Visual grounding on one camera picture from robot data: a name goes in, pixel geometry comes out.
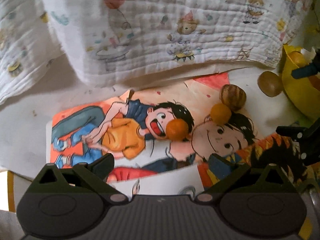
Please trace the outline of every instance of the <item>book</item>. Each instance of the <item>book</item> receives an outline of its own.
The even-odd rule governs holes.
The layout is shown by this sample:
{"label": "book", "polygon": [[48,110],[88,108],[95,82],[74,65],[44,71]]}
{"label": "book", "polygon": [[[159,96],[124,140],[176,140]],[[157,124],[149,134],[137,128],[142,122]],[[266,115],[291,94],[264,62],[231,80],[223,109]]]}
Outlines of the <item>book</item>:
{"label": "book", "polygon": [[[212,106],[221,102],[219,90],[228,83],[226,73],[216,74],[62,111],[46,127],[47,162],[68,168],[112,153],[115,168],[107,183],[129,197],[194,196],[212,185],[212,153],[227,157],[259,138],[245,109],[232,113],[224,126],[210,120]],[[166,139],[174,118],[188,124],[181,142]]]}

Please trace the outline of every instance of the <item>gray plastic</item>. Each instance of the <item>gray plastic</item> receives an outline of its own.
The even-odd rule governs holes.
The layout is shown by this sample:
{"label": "gray plastic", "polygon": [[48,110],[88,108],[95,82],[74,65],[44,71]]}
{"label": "gray plastic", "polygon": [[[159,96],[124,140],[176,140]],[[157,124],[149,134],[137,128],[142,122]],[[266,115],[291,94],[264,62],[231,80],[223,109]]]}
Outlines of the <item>gray plastic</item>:
{"label": "gray plastic", "polygon": [[[198,205],[189,196],[137,195],[110,208],[90,232],[72,240],[257,240],[224,224],[214,208]],[[26,236],[23,240],[40,240]],[[281,240],[301,240],[297,235]]]}

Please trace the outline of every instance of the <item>muslin blanket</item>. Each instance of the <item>muslin blanket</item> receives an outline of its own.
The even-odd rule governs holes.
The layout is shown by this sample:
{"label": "muslin blanket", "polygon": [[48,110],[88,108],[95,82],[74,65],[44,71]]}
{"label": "muslin blanket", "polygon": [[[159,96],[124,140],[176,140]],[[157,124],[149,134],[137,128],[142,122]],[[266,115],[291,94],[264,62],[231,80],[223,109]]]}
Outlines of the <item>muslin blanket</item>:
{"label": "muslin blanket", "polygon": [[[283,43],[296,35],[311,5],[311,0],[37,1],[41,7],[34,3],[32,12],[23,9],[23,0],[0,1],[6,8],[0,21],[0,102],[38,80],[46,65],[39,59],[53,57],[55,49],[49,48],[56,40],[79,79],[95,87],[216,60],[275,67]],[[47,33],[25,29],[12,40],[22,17],[25,26],[42,30],[30,21],[34,16],[45,22]],[[38,68],[31,68],[30,60],[38,60]]]}

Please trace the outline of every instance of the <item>brown seed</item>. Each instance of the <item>brown seed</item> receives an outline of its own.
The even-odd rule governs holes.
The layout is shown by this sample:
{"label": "brown seed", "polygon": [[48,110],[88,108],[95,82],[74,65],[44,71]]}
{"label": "brown seed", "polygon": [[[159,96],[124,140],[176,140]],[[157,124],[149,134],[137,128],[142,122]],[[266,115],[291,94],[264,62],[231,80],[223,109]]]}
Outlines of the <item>brown seed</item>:
{"label": "brown seed", "polygon": [[265,95],[271,98],[283,91],[281,78],[271,71],[265,71],[259,76],[258,86]]}
{"label": "brown seed", "polygon": [[235,112],[244,107],[247,96],[244,90],[236,85],[224,85],[220,90],[220,100]]}

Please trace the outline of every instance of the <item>yellow bowl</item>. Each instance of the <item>yellow bowl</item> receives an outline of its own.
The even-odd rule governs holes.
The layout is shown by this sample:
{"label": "yellow bowl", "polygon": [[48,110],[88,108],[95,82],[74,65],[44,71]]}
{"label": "yellow bowl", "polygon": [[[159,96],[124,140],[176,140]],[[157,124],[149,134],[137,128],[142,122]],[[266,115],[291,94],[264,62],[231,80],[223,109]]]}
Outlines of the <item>yellow bowl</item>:
{"label": "yellow bowl", "polygon": [[320,117],[320,91],[313,86],[310,82],[310,78],[294,79],[291,76],[292,70],[299,67],[293,63],[288,54],[292,51],[301,51],[301,49],[302,48],[300,47],[288,46],[287,44],[284,45],[286,62],[282,72],[282,82],[284,90],[293,104],[304,115],[312,121],[315,121]]}

